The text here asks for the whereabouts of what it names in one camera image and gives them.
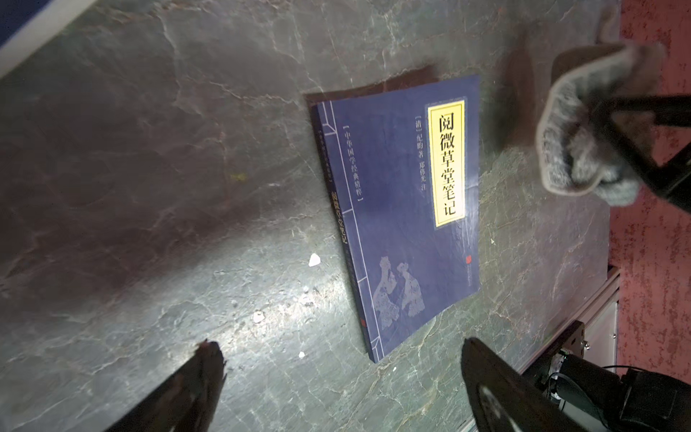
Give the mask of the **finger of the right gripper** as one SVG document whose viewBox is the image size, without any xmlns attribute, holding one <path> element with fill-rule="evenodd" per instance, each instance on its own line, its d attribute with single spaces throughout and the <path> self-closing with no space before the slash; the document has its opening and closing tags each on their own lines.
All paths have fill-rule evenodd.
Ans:
<svg viewBox="0 0 691 432">
<path fill-rule="evenodd" d="M 590 119 L 653 194 L 690 212 L 690 146 L 663 164 L 651 156 L 657 126 L 690 128 L 689 95 L 613 97 L 595 105 Z"/>
</svg>

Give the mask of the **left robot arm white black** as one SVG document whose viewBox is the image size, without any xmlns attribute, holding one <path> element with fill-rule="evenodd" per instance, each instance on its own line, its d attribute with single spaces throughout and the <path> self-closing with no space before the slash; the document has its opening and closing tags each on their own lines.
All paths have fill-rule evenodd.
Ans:
<svg viewBox="0 0 691 432">
<path fill-rule="evenodd" d="M 562 349 L 536 376 L 521 375 L 478 338 L 464 340 L 461 365 L 480 431 L 581 431 L 552 396 L 599 419 L 608 431 L 690 429 L 690 386 L 665 374 L 629 367 L 620 376 Z M 225 384 L 224 367 L 219 345 L 205 340 L 111 430 L 208 430 Z"/>
</svg>

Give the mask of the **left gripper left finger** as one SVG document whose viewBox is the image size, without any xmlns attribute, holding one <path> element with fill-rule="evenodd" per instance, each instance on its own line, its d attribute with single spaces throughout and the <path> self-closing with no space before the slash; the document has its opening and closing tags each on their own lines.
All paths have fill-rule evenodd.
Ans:
<svg viewBox="0 0 691 432">
<path fill-rule="evenodd" d="M 108 429 L 207 431 L 225 385 L 225 365 L 217 342 L 201 342 L 185 364 Z"/>
</svg>

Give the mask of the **blue book Yuewei notes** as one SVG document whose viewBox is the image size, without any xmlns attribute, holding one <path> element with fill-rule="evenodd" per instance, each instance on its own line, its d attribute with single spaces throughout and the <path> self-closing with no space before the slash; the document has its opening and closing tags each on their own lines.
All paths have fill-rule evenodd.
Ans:
<svg viewBox="0 0 691 432">
<path fill-rule="evenodd" d="M 480 290 L 480 78 L 311 105 L 370 360 Z"/>
</svg>

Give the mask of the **blue book Mengxi Bitan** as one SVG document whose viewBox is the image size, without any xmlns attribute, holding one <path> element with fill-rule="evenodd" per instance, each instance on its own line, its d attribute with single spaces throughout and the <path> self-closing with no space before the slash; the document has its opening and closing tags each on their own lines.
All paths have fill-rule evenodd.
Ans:
<svg viewBox="0 0 691 432">
<path fill-rule="evenodd" d="M 2 1 L 1 77 L 84 14 L 94 0 Z"/>
</svg>

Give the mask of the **grey knitted cloth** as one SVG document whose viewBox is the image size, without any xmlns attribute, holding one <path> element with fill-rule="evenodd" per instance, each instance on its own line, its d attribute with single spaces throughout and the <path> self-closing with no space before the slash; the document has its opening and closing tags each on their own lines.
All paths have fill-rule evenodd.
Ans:
<svg viewBox="0 0 691 432">
<path fill-rule="evenodd" d="M 597 131 L 591 115 L 611 97 L 643 96 L 657 87 L 666 50 L 660 43 L 603 43 L 560 54 L 536 128 L 542 183 L 553 194 L 595 194 L 613 207 L 636 201 L 642 180 Z"/>
</svg>

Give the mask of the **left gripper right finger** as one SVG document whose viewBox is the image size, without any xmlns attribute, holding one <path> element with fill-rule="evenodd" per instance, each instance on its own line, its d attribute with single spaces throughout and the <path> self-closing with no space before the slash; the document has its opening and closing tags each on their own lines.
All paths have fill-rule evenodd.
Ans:
<svg viewBox="0 0 691 432">
<path fill-rule="evenodd" d="M 478 430 L 583 430 L 480 339 L 464 340 L 461 367 Z"/>
</svg>

